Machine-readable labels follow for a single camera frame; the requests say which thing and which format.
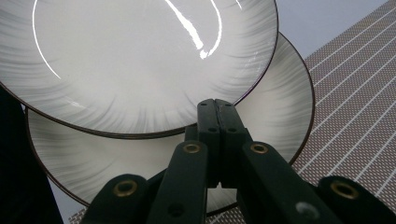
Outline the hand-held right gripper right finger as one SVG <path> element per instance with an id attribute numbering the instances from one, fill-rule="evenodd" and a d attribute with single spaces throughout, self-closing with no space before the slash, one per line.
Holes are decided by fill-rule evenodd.
<path id="1" fill-rule="evenodd" d="M 241 168 L 239 156 L 243 145 L 251 140 L 235 106 L 218 100 L 220 126 L 220 183 L 236 187 Z"/>

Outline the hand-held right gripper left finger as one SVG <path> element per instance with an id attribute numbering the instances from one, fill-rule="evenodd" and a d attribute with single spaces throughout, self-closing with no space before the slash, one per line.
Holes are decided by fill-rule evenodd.
<path id="1" fill-rule="evenodd" d="M 216 102 L 213 99 L 204 100 L 197 106 L 197 124 L 185 129 L 185 139 L 207 146 L 207 185 L 210 188 L 215 188 L 219 183 L 219 138 Z"/>

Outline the white plate with dark rim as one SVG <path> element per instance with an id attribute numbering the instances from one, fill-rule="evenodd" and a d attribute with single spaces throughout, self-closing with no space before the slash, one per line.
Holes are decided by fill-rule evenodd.
<path id="1" fill-rule="evenodd" d="M 281 35 L 258 86 L 236 109 L 252 138 L 293 161 L 304 146 L 314 116 L 312 81 L 304 60 Z M 163 171 L 183 135 L 130 140 L 84 133 L 27 113 L 32 150 L 47 173 L 65 218 L 86 207 L 110 179 L 123 174 L 151 178 Z"/>
<path id="2" fill-rule="evenodd" d="M 0 0 L 0 86 L 88 133 L 170 135 L 244 99 L 277 32 L 276 0 Z"/>

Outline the brown striped woven placemat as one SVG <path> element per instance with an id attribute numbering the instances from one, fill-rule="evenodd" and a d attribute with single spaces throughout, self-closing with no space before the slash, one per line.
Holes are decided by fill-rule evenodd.
<path id="1" fill-rule="evenodd" d="M 396 213 L 396 0 L 377 7 L 305 61 L 316 115 L 293 164 L 305 180 L 340 175 Z"/>

